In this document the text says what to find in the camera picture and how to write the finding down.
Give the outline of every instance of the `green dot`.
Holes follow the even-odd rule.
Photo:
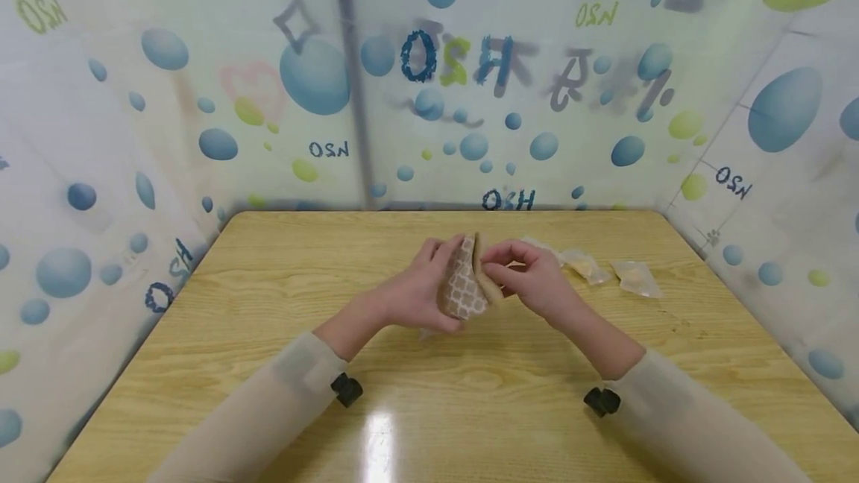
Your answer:
[[[808,272],[808,281],[815,287],[826,287],[829,285],[829,273],[815,268]]]
[[[707,194],[707,180],[701,174],[689,174],[680,185],[683,197],[689,201],[700,200]]]
[[[694,137],[703,127],[703,116],[694,110],[684,110],[668,124],[668,134],[678,140]]]

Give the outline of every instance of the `finger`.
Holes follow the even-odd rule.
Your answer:
[[[531,265],[543,256],[543,250],[532,244],[527,244],[519,239],[508,239],[498,242],[486,249],[480,258],[484,263],[500,263],[507,265],[510,262],[521,262]]]
[[[412,263],[429,263],[437,247],[441,246],[441,239],[429,238],[424,241]]]

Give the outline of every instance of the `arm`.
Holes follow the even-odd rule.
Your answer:
[[[183,438],[147,483],[255,482],[331,404],[334,379],[383,327],[458,330],[435,295],[460,242],[426,241],[405,271],[296,338]]]
[[[600,317],[558,262],[521,241],[484,255],[484,272],[563,332],[621,399],[608,416],[635,443],[696,483],[810,483],[784,451],[724,400]],[[506,267],[510,262],[524,266]]]

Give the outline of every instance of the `pink heart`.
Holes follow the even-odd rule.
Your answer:
[[[283,117],[287,97],[280,73],[264,61],[222,67],[221,88],[233,102],[241,97],[254,101],[266,121],[278,123]]]

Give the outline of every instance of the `person's left hand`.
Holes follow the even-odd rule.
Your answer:
[[[462,321],[441,313],[435,299],[445,280],[447,264],[464,238],[457,235],[447,241],[427,239],[405,271],[357,298],[378,307],[384,324],[457,332],[462,329]]]

